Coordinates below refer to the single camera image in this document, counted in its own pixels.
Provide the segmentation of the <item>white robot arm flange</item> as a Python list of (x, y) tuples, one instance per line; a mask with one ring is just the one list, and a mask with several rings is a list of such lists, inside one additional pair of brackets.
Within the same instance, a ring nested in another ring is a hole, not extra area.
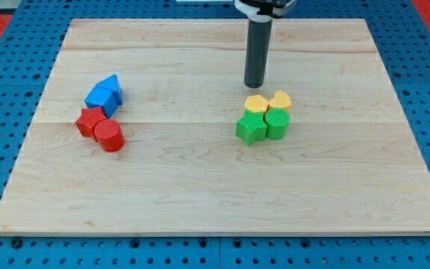
[(234, 0), (234, 6), (254, 22), (280, 19), (291, 12), (297, 0)]

